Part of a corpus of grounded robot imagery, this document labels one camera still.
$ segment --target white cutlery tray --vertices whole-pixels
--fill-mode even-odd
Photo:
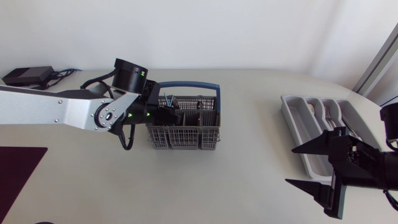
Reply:
[[[281,100],[282,113],[289,125],[296,146],[318,137],[323,130],[333,130],[325,117],[325,106],[327,106],[329,117],[336,126],[345,126],[346,123],[362,141],[380,149],[376,138],[349,101],[337,98],[289,95],[282,95]],[[327,156],[309,154],[301,154],[301,156],[305,170],[313,180],[331,181],[333,168],[328,162]]]

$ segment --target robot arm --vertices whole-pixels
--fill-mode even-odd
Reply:
[[[0,86],[3,107],[0,123],[67,124],[76,128],[104,132],[111,128],[139,95],[126,91],[114,100],[90,90],[49,93]]]
[[[50,93],[0,86],[0,124],[67,124],[90,131],[109,131],[118,135],[128,150],[132,146],[135,124],[180,121],[173,108],[159,107],[160,85],[147,80],[147,72],[146,68],[116,59],[113,72],[88,80],[81,90]],[[110,77],[114,77],[111,87],[103,83]],[[85,89],[96,82],[99,85]],[[107,91],[111,97],[104,96]],[[131,125],[129,144],[124,143],[123,126],[127,124]]]
[[[318,182],[290,180],[287,182],[312,195],[325,214],[343,218],[347,186],[382,189],[389,203],[398,211],[398,202],[388,192],[398,190],[398,149],[392,145],[398,141],[398,104],[383,107],[381,119],[386,127],[387,145],[393,152],[381,152],[349,135],[346,127],[324,131],[319,137],[294,148],[294,153],[328,156],[333,166],[331,185]]]

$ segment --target black power adapter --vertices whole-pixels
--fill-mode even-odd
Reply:
[[[6,85],[10,86],[29,86],[46,85],[51,79],[54,69],[51,66],[16,68],[2,78]]]

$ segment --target white table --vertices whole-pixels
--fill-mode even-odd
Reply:
[[[50,91],[76,89],[107,73],[79,72]],[[272,70],[150,70],[157,82],[221,86],[221,142],[215,151],[155,150],[145,125],[133,149],[117,136],[65,125],[1,126],[3,146],[49,150],[4,223],[394,223],[381,190],[348,187],[343,220],[284,179],[308,180],[280,111],[282,94],[350,100],[384,145],[380,107],[341,86]],[[215,95],[168,88],[167,94]]]

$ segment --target white wall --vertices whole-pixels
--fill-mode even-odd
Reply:
[[[352,88],[398,1],[2,0],[0,76],[16,67],[273,68]]]

